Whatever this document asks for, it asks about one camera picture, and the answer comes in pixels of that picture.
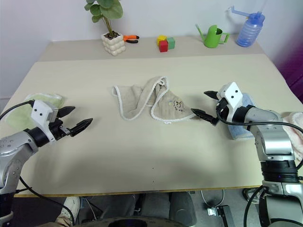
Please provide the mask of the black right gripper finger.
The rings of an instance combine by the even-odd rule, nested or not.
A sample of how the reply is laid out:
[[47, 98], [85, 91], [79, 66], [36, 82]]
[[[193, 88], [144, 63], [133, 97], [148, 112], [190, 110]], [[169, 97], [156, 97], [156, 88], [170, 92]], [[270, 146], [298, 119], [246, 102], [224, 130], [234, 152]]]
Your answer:
[[216, 126], [217, 123], [219, 122], [219, 119], [216, 117], [213, 117], [209, 114], [207, 114], [205, 111], [200, 110], [200, 109], [195, 109], [195, 108], [191, 108], [191, 111], [198, 116], [199, 118], [211, 123], [212, 125]]
[[220, 98], [218, 98], [218, 96], [217, 96], [218, 95], [217, 91], [205, 91], [204, 94], [212, 99], [220, 100]]

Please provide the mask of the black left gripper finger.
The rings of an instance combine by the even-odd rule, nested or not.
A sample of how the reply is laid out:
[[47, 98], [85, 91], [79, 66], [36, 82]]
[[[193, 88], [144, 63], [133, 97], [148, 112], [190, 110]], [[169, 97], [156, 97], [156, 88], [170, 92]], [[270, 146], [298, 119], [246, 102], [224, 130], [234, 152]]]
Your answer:
[[65, 117], [69, 115], [73, 110], [75, 109], [75, 106], [65, 106], [60, 109], [58, 109], [58, 117]]
[[74, 137], [84, 131], [93, 121], [93, 118], [85, 119], [76, 124], [73, 128], [70, 129], [70, 136]]

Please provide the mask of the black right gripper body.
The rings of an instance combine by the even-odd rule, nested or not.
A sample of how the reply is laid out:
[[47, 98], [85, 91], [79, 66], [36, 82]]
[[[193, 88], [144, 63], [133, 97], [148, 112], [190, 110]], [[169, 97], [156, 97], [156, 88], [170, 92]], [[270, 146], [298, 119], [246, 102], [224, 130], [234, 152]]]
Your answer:
[[216, 119], [223, 123], [232, 123], [232, 120], [228, 119], [230, 110], [228, 108], [228, 101], [222, 98], [216, 105]]

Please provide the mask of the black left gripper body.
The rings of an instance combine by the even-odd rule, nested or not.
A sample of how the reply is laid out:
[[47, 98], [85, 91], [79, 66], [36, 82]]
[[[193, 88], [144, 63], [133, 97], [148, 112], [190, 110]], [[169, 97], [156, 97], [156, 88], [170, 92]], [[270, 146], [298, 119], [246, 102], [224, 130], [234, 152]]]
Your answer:
[[63, 121], [58, 118], [54, 122], [49, 123], [48, 126], [55, 140], [60, 140], [71, 134], [71, 131], [63, 126]]

